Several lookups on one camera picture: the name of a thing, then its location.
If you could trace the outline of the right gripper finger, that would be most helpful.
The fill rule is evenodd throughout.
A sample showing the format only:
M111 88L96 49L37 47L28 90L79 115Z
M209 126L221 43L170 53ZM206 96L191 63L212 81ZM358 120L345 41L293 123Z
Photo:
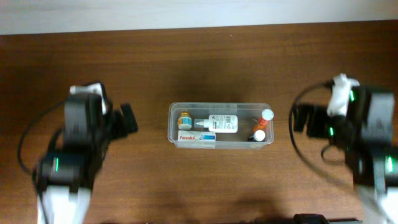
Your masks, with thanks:
M304 126L308 119L308 114L310 113L310 105L308 104L299 104L294 107L293 116L294 116L294 131L302 132Z
M307 123L307 136L311 138L319 137L318 122L320 120L319 109L317 106L312 106L308 112L308 123Z

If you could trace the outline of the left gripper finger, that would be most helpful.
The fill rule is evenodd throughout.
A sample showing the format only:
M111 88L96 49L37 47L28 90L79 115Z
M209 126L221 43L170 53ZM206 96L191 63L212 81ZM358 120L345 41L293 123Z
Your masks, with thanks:
M128 134L124 116L119 110L114 110L112 113L112 139L125 138Z
M130 134L138 132L138 124L132 111L131 105L129 103L122 104L121 111L124 116L125 130L127 131L127 133Z

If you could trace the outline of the orange tube white cap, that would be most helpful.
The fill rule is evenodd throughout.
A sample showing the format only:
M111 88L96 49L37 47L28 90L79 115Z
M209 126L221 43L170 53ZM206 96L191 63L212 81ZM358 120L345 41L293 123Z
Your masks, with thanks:
M274 118L274 112L271 109L265 109L262 111L258 123L253 128L253 131L263 130L267 124Z

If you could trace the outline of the dark bottle white cap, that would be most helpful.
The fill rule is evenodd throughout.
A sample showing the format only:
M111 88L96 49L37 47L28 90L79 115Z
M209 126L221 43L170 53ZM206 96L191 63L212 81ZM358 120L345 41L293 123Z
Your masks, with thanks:
M266 134L263 130L257 130L248 137L247 142L262 142L265 140Z

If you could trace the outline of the white Panadol box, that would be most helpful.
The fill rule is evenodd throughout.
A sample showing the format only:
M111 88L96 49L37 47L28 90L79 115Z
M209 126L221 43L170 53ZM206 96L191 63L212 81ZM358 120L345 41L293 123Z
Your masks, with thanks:
M178 142L215 142L216 133L203 131L182 131L178 132Z

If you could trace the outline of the gold lid balm jar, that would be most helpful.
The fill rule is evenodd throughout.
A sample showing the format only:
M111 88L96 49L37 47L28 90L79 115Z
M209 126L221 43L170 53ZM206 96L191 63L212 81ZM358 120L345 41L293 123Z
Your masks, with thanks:
M192 128L192 118L189 112L183 111L178 117L178 128L179 130L190 130Z

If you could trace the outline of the white spray bottle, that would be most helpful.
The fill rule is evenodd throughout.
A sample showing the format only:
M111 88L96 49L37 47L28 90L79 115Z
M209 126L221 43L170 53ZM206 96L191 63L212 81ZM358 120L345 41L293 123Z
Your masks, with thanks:
M238 117L236 115L212 114L207 119L195 119L195 128L206 128L215 133L237 133Z

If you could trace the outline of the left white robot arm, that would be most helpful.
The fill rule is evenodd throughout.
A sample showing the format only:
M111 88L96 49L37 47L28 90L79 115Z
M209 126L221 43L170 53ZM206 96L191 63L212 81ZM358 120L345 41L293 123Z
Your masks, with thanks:
M63 105L65 124L32 174L38 223L83 223L110 143L138 130L128 103L115 110L99 94L76 93Z

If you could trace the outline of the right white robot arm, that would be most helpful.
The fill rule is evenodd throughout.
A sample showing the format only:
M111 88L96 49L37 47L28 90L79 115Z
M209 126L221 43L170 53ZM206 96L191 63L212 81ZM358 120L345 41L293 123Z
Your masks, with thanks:
M289 111L289 134L306 131L343 151L367 223L397 223L397 146L392 142L395 99L390 90L317 83Z

